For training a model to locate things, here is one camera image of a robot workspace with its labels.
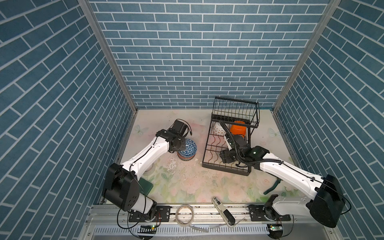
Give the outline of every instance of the dish rack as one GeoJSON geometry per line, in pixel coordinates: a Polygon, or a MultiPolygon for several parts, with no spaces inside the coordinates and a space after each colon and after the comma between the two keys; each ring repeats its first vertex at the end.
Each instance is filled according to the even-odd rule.
{"type": "Polygon", "coordinates": [[[225,164],[221,160],[220,151],[228,147],[223,136],[214,134],[214,124],[223,121],[226,124],[246,127],[245,140],[251,145],[251,135],[259,126],[259,118],[260,108],[257,102],[215,97],[202,166],[248,176],[251,173],[251,167],[241,168],[236,166],[237,161],[225,164]],[[244,124],[234,123],[237,120],[243,121],[244,124]]]}

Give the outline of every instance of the green handle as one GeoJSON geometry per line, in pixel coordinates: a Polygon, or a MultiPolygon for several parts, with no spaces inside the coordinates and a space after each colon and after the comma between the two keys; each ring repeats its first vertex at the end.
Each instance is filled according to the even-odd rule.
{"type": "Polygon", "coordinates": [[[281,179],[278,178],[278,179],[276,180],[276,182],[273,184],[273,186],[270,187],[270,188],[268,188],[263,194],[264,194],[264,195],[267,195],[268,193],[270,193],[272,190],[274,190],[274,189],[277,187],[277,185],[278,185],[280,182],[281,182],[281,179]]]}

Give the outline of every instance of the orange bowl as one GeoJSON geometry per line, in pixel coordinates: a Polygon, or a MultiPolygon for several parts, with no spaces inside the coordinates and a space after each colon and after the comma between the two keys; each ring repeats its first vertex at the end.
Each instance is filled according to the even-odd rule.
{"type": "MultiPolygon", "coordinates": [[[[235,121],[235,123],[245,124],[245,122],[243,122],[243,121],[235,121]]],[[[246,130],[247,130],[246,127],[234,125],[234,124],[232,125],[232,127],[230,129],[230,131],[233,135],[243,135],[243,137],[245,137],[246,130]]]]}

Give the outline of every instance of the floral mat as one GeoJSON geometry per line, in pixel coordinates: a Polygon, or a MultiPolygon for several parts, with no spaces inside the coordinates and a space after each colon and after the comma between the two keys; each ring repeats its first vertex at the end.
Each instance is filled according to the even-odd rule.
{"type": "MultiPolygon", "coordinates": [[[[175,119],[186,120],[195,141],[197,153],[192,160],[182,161],[176,153],[162,155],[143,178],[154,186],[149,197],[158,203],[211,202],[218,197],[222,202],[265,202],[271,194],[302,196],[303,194],[282,181],[275,190],[264,195],[276,177],[255,169],[249,176],[202,167],[208,136],[211,110],[139,110],[121,162],[133,157],[153,139],[155,133],[167,129],[175,119]]],[[[262,146],[284,161],[292,162],[269,110],[260,111],[260,125],[254,130],[251,145],[262,146]]]]}

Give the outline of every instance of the blue brick wall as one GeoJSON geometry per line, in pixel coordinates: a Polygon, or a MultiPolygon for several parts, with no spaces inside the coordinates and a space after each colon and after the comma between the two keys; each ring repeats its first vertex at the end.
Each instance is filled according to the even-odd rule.
{"type": "Polygon", "coordinates": [[[345,239],[383,239],[384,1],[342,0],[278,117],[302,164],[336,176],[345,239]]]}
{"type": "Polygon", "coordinates": [[[271,108],[329,0],[95,1],[139,108],[271,108]]]}
{"type": "Polygon", "coordinates": [[[72,239],[132,114],[76,0],[0,2],[0,239],[72,239]]]}

